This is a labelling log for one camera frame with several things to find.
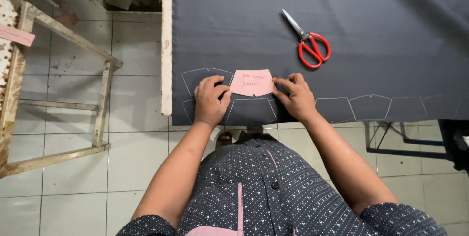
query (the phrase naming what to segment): fingers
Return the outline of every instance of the fingers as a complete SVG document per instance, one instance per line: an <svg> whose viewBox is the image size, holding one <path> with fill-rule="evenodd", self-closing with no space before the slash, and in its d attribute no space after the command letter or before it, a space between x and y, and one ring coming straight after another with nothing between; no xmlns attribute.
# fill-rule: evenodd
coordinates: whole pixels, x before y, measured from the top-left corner
<svg viewBox="0 0 469 236"><path fill-rule="evenodd" d="M272 91L272 94L275 95L283 103L284 106L290 103L290 98L282 91L278 91L275 89Z"/></svg>
<svg viewBox="0 0 469 236"><path fill-rule="evenodd" d="M230 87L226 85L218 85L213 89L213 95L218 98L222 93L230 90Z"/></svg>
<svg viewBox="0 0 469 236"><path fill-rule="evenodd" d="M301 73L294 73L294 74L291 74L288 78L289 78L290 81L292 81L292 82L295 83L295 84L306 83L306 82L304 81L303 75L301 75Z"/></svg>
<svg viewBox="0 0 469 236"><path fill-rule="evenodd" d="M224 111L228 108L228 105L230 104L230 97L231 97L231 90L225 92L223 97L220 100L221 107L223 108Z"/></svg>
<svg viewBox="0 0 469 236"><path fill-rule="evenodd" d="M288 79L275 77L272 79L273 83L277 83L287 89L288 92L293 92L295 84Z"/></svg>
<svg viewBox="0 0 469 236"><path fill-rule="evenodd" d="M201 80L201 81L199 82L199 86L198 86L198 87L199 87L200 89L203 89L203 86L205 85L205 82L208 80L208 78L209 78L209 77L206 77L206 78L204 78L203 80Z"/></svg>
<svg viewBox="0 0 469 236"><path fill-rule="evenodd" d="M215 83L218 83L218 82L221 82L223 81L225 77L223 76L211 76L211 77L207 77L205 78L204 80L205 83L203 84L203 88L208 90L208 89L212 89L214 86L215 86Z"/></svg>
<svg viewBox="0 0 469 236"><path fill-rule="evenodd" d="M197 98L198 93L199 93L199 85L197 85L196 89L194 90L194 97L196 97L196 98Z"/></svg>

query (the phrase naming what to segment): white tile floor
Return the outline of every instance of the white tile floor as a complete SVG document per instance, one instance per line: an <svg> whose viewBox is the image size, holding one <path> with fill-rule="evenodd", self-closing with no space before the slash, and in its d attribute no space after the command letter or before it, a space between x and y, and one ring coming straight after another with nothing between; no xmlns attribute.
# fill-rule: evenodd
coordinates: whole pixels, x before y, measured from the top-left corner
<svg viewBox="0 0 469 236"><path fill-rule="evenodd" d="M51 14L42 0L30 0ZM121 59L115 72L103 152L0 180L0 235L115 235L130 219L151 177L188 127L173 126L160 115L160 16L107 14L88 0L64 0L81 19L72 29ZM36 25L27 58L21 97L93 103L102 62ZM20 106L10 161L64 152L91 143L86 111ZM436 121L406 123L408 136L440 140ZM366 152L365 125L336 124L337 131L362 155L405 204L443 225L451 236L469 235L469 181L452 164ZM377 123L370 123L373 130ZM212 134L206 156L214 150ZM227 127L234 137L243 127ZM329 179L318 152L299 123L265 126L265 133L301 154ZM378 129L378 137L383 129ZM403 144L390 132L388 149L441 151Z"/></svg>

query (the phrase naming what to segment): polka dot shirt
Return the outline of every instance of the polka dot shirt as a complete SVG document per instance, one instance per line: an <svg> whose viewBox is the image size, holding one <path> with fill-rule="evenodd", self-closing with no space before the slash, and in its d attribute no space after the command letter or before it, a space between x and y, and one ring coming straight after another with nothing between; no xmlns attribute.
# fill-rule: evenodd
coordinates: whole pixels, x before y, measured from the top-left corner
<svg viewBox="0 0 469 236"><path fill-rule="evenodd" d="M356 216L300 155L265 138L224 146L201 162L177 230L159 216L145 215L118 235L185 235L201 226L234 231L240 226L245 236L447 235L430 216L407 205L377 204Z"/></svg>

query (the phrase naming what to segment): shirt button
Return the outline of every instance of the shirt button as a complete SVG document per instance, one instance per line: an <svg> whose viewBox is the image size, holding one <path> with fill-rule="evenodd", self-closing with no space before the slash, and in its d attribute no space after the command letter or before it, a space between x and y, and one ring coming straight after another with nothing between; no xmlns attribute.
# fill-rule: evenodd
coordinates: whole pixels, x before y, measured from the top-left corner
<svg viewBox="0 0 469 236"><path fill-rule="evenodd" d="M273 189L278 189L280 186L277 181L272 182L272 185L270 185Z"/></svg>

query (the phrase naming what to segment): wooden stool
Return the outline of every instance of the wooden stool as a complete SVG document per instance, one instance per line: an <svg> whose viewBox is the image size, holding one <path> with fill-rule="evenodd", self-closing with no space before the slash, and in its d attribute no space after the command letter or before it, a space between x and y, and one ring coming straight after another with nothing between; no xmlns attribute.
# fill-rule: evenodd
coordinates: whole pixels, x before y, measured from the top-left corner
<svg viewBox="0 0 469 236"><path fill-rule="evenodd" d="M38 10L32 4L23 0L0 0L0 23L10 25L24 32L31 33L34 21L51 29L56 34L72 41L78 46L91 51L104 60L101 89L97 97L97 104L67 103L56 101L36 101L19 99L21 82L24 73L25 55L28 47L0 39L0 179L25 172L34 168L50 166L60 162L95 154L110 148L110 144L102 144L106 112L109 104L109 88L114 67L122 67L122 62L90 41L75 34L61 23ZM13 125L18 104L79 109L95 111L96 121L92 146L74 151L37 157L29 160L9 163L9 145L13 134Z"/></svg>

